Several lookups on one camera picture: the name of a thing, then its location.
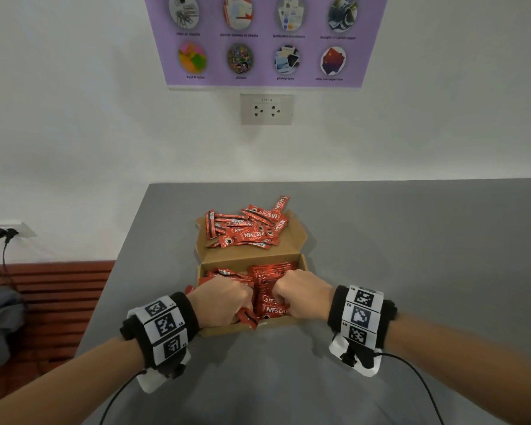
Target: poster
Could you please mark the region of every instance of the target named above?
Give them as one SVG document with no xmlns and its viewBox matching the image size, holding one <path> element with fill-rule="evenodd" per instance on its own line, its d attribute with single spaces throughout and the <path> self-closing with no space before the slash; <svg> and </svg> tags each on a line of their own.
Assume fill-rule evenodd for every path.
<svg viewBox="0 0 531 425">
<path fill-rule="evenodd" d="M 387 0 L 145 0 L 168 87 L 360 88 Z"/>
</svg>

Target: cardboard box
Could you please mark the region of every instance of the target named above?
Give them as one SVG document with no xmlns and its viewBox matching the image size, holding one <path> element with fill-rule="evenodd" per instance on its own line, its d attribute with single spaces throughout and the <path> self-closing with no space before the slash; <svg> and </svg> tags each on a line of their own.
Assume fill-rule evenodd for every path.
<svg viewBox="0 0 531 425">
<path fill-rule="evenodd" d="M 228 248 L 207 248 L 216 239 L 207 240 L 207 226 L 205 218 L 198 218 L 199 237 L 196 242 L 196 250 L 201 264 L 197 268 L 197 281 L 205 277 L 208 270 L 216 267 L 247 274 L 248 267 L 260 264 L 280 264 L 282 262 L 297 261 L 301 270 L 309 271 L 307 261 L 301 253 L 301 248 L 307 240 L 307 233 L 290 210 L 284 213 L 289 218 L 289 224 L 281 231 L 281 242 L 278 246 L 269 249 L 260 249 L 257 246 L 241 245 Z M 291 316 L 261 320 L 258 330 L 276 326 L 294 325 L 297 319 Z M 203 337 L 219 336 L 221 334 L 238 333 L 251 330 L 248 325 L 233 323 L 227 326 L 205 328 L 200 334 Z"/>
</svg>

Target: hand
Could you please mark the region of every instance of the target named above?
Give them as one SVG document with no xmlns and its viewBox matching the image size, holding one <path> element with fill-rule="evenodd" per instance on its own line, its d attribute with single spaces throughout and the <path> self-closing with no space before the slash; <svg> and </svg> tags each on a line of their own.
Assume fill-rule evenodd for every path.
<svg viewBox="0 0 531 425">
<path fill-rule="evenodd" d="M 229 325 L 241 307 L 252 306 L 252 288 L 236 280 L 217 276 L 187 294 L 199 327 Z"/>
<path fill-rule="evenodd" d="M 291 316 L 327 321 L 335 289 L 310 271 L 289 270 L 272 293 L 277 301 L 290 304 L 287 312 Z"/>
</svg>

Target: outlet cover plate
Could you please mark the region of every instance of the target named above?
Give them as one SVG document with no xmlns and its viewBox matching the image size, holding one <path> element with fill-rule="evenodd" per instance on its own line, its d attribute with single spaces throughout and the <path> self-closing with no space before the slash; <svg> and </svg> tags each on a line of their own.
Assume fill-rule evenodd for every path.
<svg viewBox="0 0 531 425">
<path fill-rule="evenodd" d="M 34 231 L 21 220 L 0 220 L 0 228 L 14 228 L 16 231 L 18 231 L 18 233 L 20 233 L 17 235 L 17 237 L 30 238 L 36 236 Z"/>
<path fill-rule="evenodd" d="M 291 125 L 294 95 L 240 94 L 242 125 Z"/>
</svg>

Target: box lid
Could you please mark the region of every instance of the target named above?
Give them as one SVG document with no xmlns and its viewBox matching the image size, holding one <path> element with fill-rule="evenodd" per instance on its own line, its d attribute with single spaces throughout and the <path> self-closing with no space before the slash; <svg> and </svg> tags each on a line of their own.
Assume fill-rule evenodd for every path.
<svg viewBox="0 0 531 425">
<path fill-rule="evenodd" d="M 307 240 L 307 233 L 293 212 L 288 210 L 284 212 L 284 215 L 289 218 L 289 224 L 287 228 L 281 231 L 279 245 L 271 246 L 269 249 L 260 249 L 252 245 L 230 246 L 224 249 L 207 248 L 206 246 L 216 242 L 216 239 L 207 240 L 205 218 L 198 218 L 196 223 L 199 227 L 199 236 L 196 241 L 196 250 L 201 262 L 208 264 L 231 259 L 275 257 L 277 255 L 299 253 Z"/>
</svg>

